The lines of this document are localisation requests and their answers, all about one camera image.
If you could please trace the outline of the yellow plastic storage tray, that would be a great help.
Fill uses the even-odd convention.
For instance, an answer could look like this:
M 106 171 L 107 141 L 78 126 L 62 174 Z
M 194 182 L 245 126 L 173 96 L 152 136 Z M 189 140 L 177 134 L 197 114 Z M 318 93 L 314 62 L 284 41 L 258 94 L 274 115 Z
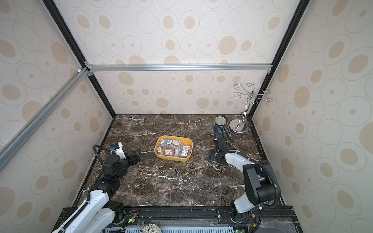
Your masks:
M 191 158 L 193 142 L 189 138 L 177 136 L 161 136 L 155 145 L 154 152 L 161 158 L 186 162 Z

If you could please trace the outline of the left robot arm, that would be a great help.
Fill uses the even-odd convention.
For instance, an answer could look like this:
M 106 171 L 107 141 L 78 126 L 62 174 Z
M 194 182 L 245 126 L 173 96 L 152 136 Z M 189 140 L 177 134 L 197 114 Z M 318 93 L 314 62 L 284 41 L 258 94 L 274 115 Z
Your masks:
M 113 201 L 123 176 L 131 166 L 141 161 L 141 149 L 130 154 L 123 151 L 122 143 L 106 149 L 92 147 L 99 160 L 102 172 L 90 188 L 86 199 L 54 230 L 55 233 L 108 233 L 111 224 L 120 225 L 126 220 L 123 203 Z

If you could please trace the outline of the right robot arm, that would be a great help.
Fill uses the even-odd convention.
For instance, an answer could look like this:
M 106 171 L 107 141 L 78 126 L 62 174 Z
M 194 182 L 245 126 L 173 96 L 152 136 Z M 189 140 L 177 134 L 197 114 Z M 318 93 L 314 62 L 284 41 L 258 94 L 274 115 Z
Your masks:
M 234 222 L 242 222 L 249 212 L 256 209 L 278 206 L 281 189 L 269 161 L 249 158 L 231 147 L 219 125 L 214 127 L 214 148 L 209 159 L 220 165 L 233 166 L 243 174 L 245 193 L 231 204 L 230 214 Z

